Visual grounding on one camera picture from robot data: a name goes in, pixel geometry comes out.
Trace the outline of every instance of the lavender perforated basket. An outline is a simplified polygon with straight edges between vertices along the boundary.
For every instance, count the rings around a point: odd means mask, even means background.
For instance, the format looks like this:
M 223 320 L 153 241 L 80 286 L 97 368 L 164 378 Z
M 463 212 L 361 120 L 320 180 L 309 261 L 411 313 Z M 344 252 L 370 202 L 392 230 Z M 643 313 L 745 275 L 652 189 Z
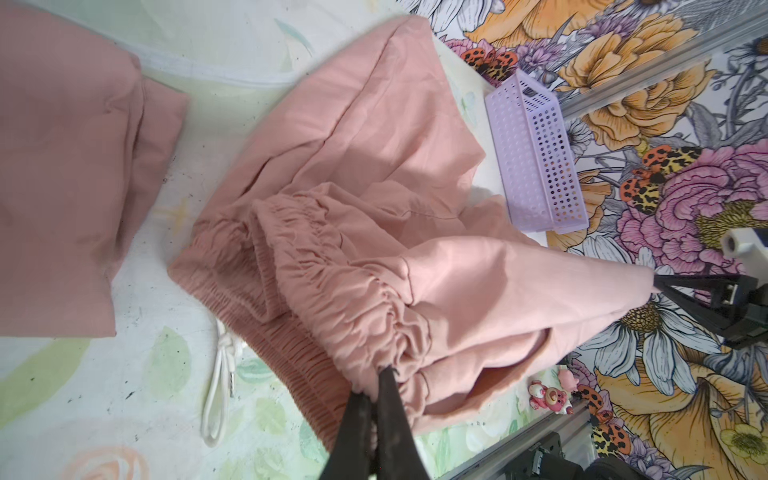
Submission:
M 557 97 L 522 71 L 485 97 L 512 224 L 523 232 L 589 226 Z

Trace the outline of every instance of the toy figurine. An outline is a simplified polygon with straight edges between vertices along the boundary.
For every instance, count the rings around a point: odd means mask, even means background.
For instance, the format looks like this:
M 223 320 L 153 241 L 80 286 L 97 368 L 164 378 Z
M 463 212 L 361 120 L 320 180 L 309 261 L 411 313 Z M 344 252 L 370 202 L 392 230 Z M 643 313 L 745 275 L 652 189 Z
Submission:
M 540 381 L 535 380 L 529 387 L 528 393 L 531 394 L 531 407 L 534 410 L 550 409 L 559 415 L 573 415 L 573 406 L 568 394 L 563 390 L 546 387 Z

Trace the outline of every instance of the folded pink cloth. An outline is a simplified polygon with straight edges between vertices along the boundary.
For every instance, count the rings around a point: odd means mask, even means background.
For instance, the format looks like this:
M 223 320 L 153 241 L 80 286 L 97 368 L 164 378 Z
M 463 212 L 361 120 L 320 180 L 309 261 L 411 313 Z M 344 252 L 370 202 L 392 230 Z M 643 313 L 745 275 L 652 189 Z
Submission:
M 110 282 L 187 96 L 112 42 L 0 0 L 0 335 L 113 336 Z
M 253 132 L 171 277 L 286 383 L 327 448 L 397 369 L 414 433 L 467 419 L 650 295 L 653 271 L 540 247 L 503 199 L 419 17 L 302 81 Z

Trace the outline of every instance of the drawstring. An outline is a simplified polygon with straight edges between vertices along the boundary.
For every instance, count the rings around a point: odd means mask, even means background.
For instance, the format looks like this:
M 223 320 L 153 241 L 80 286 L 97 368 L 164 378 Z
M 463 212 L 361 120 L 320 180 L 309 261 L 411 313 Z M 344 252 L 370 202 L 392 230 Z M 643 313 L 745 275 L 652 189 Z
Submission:
M 205 444 L 213 448 L 221 442 L 227 429 L 227 417 L 229 415 L 230 398 L 235 396 L 235 368 L 237 358 L 243 353 L 243 340 L 234 333 L 227 331 L 227 327 L 216 319 L 216 331 L 219 343 L 216 351 L 214 370 L 210 375 L 210 387 L 208 397 L 203 407 L 203 425 L 201 427 Z M 216 432 L 210 427 L 210 409 L 216 396 L 216 388 L 221 386 L 221 404 L 219 411 L 219 425 Z

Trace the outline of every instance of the table surface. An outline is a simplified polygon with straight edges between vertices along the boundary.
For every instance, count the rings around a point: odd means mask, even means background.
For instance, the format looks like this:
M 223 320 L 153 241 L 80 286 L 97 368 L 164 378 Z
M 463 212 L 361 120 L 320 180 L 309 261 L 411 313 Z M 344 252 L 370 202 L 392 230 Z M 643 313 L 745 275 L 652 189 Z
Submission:
M 112 285 L 117 336 L 0 338 L 0 478 L 316 478 L 327 454 L 285 386 L 249 349 L 237 367 L 227 435 L 219 447 L 205 446 L 200 417 L 216 331 L 165 269 L 254 125 L 297 78 L 400 7 L 394 0 L 233 0 L 214 10 L 202 0 L 35 3 L 135 51 L 146 75 L 187 92 L 191 104 L 165 185 Z M 174 21 L 180 15 L 184 30 Z M 483 102 L 492 87 L 437 40 L 435 47 L 487 154 L 472 199 L 503 194 Z M 554 372 L 538 378 L 556 382 Z M 430 474 L 444 475 L 540 416 L 525 387 L 470 422 L 418 437 Z

